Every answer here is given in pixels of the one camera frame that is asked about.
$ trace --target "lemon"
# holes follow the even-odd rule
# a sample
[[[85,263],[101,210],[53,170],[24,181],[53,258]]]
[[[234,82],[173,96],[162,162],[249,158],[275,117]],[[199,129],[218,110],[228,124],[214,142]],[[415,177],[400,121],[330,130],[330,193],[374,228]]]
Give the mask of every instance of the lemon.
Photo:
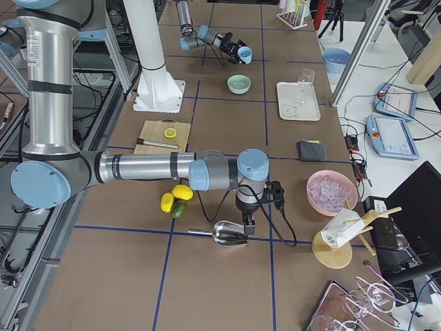
[[[172,194],[177,199],[188,201],[193,197],[193,190],[184,184],[179,184],[173,188]]]
[[[178,132],[176,131],[176,129],[173,129],[173,128],[167,128],[164,131],[164,136],[165,136],[165,138],[168,138],[168,139],[176,138],[177,134],[178,134]]]
[[[170,212],[174,203],[174,196],[172,193],[164,193],[161,198],[161,210],[163,212]]]

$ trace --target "wooden cutting board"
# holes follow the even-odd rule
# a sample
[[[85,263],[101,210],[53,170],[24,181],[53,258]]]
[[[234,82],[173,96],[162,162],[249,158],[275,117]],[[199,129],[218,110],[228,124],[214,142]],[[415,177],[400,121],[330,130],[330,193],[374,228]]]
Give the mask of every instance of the wooden cutting board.
[[[164,131],[173,128],[177,131],[175,138],[165,138]],[[185,152],[187,147],[188,134],[190,132],[189,123],[179,123],[175,121],[145,121],[139,138],[159,143],[174,143],[179,146],[178,149],[164,148],[149,145],[136,145],[134,154],[163,154],[171,152]]]

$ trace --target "black monitor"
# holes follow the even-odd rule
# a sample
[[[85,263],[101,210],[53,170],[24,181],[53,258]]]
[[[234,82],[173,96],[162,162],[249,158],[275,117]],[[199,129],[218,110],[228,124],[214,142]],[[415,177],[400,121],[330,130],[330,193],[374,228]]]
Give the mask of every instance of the black monitor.
[[[385,200],[387,209],[401,207],[392,215],[421,265],[390,277],[392,284],[422,276],[441,276],[441,174],[425,161]]]

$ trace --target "white pole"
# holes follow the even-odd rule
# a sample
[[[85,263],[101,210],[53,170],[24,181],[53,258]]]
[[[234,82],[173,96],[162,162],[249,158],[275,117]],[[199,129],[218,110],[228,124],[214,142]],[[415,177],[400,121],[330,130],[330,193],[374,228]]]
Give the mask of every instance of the white pole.
[[[153,0],[124,0],[124,7],[143,66],[134,109],[179,112],[185,82],[173,80],[165,67]]]
[[[376,31],[376,28],[380,24],[380,21],[384,17],[384,12],[386,12],[387,7],[391,3],[391,0],[376,0],[371,14],[367,18],[365,26],[358,37],[358,40],[353,47],[351,58],[349,59],[349,63],[346,65],[345,70],[343,70],[342,76],[337,83],[336,89],[332,94],[331,98],[331,106],[336,107],[338,102],[340,101],[345,89],[349,83],[349,80],[355,70],[358,62],[361,59],[361,56],[365,52],[367,46],[371,43],[371,39],[373,34]]]

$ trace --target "tripod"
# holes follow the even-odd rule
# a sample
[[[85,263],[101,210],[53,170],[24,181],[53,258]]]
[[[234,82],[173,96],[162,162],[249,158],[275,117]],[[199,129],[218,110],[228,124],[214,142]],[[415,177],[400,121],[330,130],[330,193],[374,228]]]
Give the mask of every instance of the tripod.
[[[343,5],[345,4],[345,0],[336,0],[336,5],[334,8],[328,9],[327,15],[333,15],[332,18],[328,21],[325,28],[320,32],[318,38],[321,38],[323,34],[326,32],[327,28],[332,24],[331,30],[334,31],[336,29],[338,21],[340,21],[340,41],[343,41]]]

